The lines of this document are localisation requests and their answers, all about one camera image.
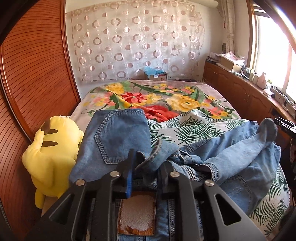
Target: plastic bag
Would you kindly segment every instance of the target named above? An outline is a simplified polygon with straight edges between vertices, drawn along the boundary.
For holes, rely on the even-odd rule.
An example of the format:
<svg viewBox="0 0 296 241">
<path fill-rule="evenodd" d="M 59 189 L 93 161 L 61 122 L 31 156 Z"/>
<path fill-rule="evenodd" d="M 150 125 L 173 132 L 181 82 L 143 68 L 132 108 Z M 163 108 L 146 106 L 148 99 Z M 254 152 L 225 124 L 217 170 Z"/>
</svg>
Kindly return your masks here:
<svg viewBox="0 0 296 241">
<path fill-rule="evenodd" d="M 144 68 L 144 73 L 147 74 L 147 76 L 155 75 L 155 74 L 165 74 L 165 72 L 163 70 L 153 69 L 153 68 L 150 68 L 150 67 L 145 67 Z"/>
</svg>

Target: window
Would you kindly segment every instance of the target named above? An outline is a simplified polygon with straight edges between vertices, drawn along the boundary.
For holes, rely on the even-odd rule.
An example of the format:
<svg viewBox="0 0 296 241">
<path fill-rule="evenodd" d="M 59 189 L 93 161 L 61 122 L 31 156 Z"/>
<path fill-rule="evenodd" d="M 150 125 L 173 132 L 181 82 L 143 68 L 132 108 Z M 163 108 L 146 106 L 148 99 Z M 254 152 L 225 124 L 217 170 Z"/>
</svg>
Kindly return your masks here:
<svg viewBox="0 0 296 241">
<path fill-rule="evenodd" d="M 286 35 L 268 17 L 256 16 L 258 23 L 258 55 L 255 71 L 296 100 L 296 55 Z"/>
<path fill-rule="evenodd" d="M 266 12 L 252 0 L 249 3 L 250 24 L 253 37 L 250 39 L 250 67 L 296 101 L 296 54 L 287 36 Z"/>
</svg>

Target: white wall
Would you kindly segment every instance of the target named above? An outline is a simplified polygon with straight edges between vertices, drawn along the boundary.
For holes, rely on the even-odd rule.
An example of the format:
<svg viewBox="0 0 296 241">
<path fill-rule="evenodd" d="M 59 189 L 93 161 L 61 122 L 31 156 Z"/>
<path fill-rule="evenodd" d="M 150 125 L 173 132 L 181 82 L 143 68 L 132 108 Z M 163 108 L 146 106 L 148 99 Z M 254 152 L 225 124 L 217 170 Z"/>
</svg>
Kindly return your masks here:
<svg viewBox="0 0 296 241">
<path fill-rule="evenodd" d="M 66 0 L 66 12 L 90 6 L 98 3 L 98 0 Z M 222 31 L 223 31 L 223 19 L 218 12 L 217 8 L 209 8 L 203 5 L 198 4 L 195 7 L 196 11 L 199 11 L 201 17 L 204 22 L 205 27 L 205 36 L 204 43 L 201 49 L 201 54 L 199 58 L 199 80 L 201 80 L 205 65 L 205 59 L 209 55 L 210 52 L 221 53 L 222 52 Z M 67 33 L 67 41 L 68 44 L 73 44 L 71 41 L 71 29 L 66 24 L 66 33 Z M 76 78 L 76 76 L 80 76 L 78 71 L 78 62 L 75 55 L 71 55 L 70 60 L 73 69 L 73 73 L 75 76 L 75 81 L 77 84 L 78 92 L 81 99 L 87 94 L 91 89 L 99 86 L 101 83 L 98 82 L 82 82 L 80 78 Z"/>
<path fill-rule="evenodd" d="M 101 0 L 66 0 L 66 12 L 70 12 L 82 7 L 99 4 Z"/>
<path fill-rule="evenodd" d="M 249 52 L 249 15 L 246 0 L 233 0 L 235 16 L 234 44 L 235 52 L 239 57 L 245 57 L 245 63 Z"/>
</svg>

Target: pikachu plush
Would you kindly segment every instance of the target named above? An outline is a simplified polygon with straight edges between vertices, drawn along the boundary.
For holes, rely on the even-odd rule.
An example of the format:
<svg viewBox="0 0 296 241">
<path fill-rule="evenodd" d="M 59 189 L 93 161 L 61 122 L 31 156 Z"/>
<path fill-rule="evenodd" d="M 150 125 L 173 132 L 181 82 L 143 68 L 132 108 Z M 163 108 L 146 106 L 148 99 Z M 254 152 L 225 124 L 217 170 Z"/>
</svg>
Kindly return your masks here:
<svg viewBox="0 0 296 241">
<path fill-rule="evenodd" d="M 36 187 L 35 204 L 42 208 L 45 196 L 60 197 L 69 187 L 84 133 L 65 116 L 46 120 L 22 155 L 22 162 Z"/>
</svg>

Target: bottle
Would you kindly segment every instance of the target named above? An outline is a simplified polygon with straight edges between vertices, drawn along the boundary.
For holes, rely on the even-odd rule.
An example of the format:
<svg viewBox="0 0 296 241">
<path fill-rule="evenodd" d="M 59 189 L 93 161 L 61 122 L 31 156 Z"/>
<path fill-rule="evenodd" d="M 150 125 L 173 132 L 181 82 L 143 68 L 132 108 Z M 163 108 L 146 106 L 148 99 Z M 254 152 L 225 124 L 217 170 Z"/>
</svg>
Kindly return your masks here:
<svg viewBox="0 0 296 241">
<path fill-rule="evenodd" d="M 254 75 L 253 83 L 256 85 L 258 83 L 259 76 L 257 74 Z"/>
<path fill-rule="evenodd" d="M 266 79 L 265 79 L 265 73 L 263 72 L 262 75 L 258 79 L 257 86 L 261 89 L 265 89 L 266 87 Z"/>
<path fill-rule="evenodd" d="M 266 89 L 270 91 L 271 85 L 272 85 L 272 81 L 271 80 L 268 80 L 267 81 L 267 84 L 266 84 Z"/>
<path fill-rule="evenodd" d="M 250 72 L 249 81 L 253 82 L 254 75 L 255 75 L 254 71 L 251 71 L 251 72 Z"/>
</svg>

